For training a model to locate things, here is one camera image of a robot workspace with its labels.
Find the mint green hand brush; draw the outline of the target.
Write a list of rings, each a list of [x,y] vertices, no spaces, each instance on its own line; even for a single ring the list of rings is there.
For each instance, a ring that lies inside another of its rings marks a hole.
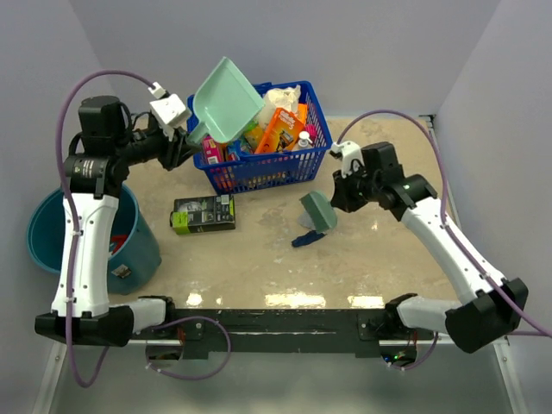
[[[304,211],[307,211],[316,231],[326,233],[337,225],[337,215],[328,198],[321,191],[311,191],[299,199]]]

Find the grey paper scrap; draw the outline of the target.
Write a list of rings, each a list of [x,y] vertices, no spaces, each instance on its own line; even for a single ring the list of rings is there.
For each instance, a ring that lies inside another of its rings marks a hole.
[[[307,211],[303,211],[298,217],[298,224],[309,230],[316,229],[316,225],[314,224],[310,214]]]

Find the blue paper scrap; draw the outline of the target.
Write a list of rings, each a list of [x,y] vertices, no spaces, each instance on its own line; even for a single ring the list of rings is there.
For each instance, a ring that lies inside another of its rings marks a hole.
[[[300,248],[311,245],[325,237],[324,233],[319,233],[316,230],[311,230],[304,235],[301,235],[292,240],[291,245],[293,248]]]

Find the mint green dustpan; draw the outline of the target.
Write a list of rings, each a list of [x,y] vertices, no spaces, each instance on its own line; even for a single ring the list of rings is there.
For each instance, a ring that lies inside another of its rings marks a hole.
[[[192,110],[198,125],[186,142],[198,146],[206,135],[221,144],[232,142],[264,106],[263,98],[241,70],[224,57],[194,95]]]

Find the red paper scrap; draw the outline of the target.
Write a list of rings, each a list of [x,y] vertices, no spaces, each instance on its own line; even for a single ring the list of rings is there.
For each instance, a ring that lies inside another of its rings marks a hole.
[[[109,252],[111,255],[117,253],[117,251],[122,248],[127,241],[127,235],[113,235],[110,238]]]

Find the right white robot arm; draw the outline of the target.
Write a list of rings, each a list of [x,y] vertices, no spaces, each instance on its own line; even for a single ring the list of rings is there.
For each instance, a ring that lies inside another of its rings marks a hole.
[[[521,279],[508,280],[474,248],[441,210],[435,189],[420,174],[405,176],[394,146],[365,147],[351,141],[333,144],[341,162],[333,173],[331,205],[352,213],[368,203],[388,210],[426,247],[453,286],[456,301],[427,299],[407,293],[386,304],[384,327],[396,339],[414,329],[448,335],[472,354],[515,330],[529,289]]]

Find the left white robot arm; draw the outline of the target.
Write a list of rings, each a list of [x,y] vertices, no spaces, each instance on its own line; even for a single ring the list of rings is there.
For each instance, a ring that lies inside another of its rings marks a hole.
[[[62,164],[67,183],[60,282],[51,310],[35,319],[41,336],[65,344],[123,347],[142,329],[159,338],[178,330],[168,297],[123,305],[108,298],[111,230],[129,168],[156,159],[171,171],[196,151],[182,128],[190,111],[177,95],[162,93],[147,114],[147,130],[136,131],[118,97],[89,97],[78,108],[81,130]]]

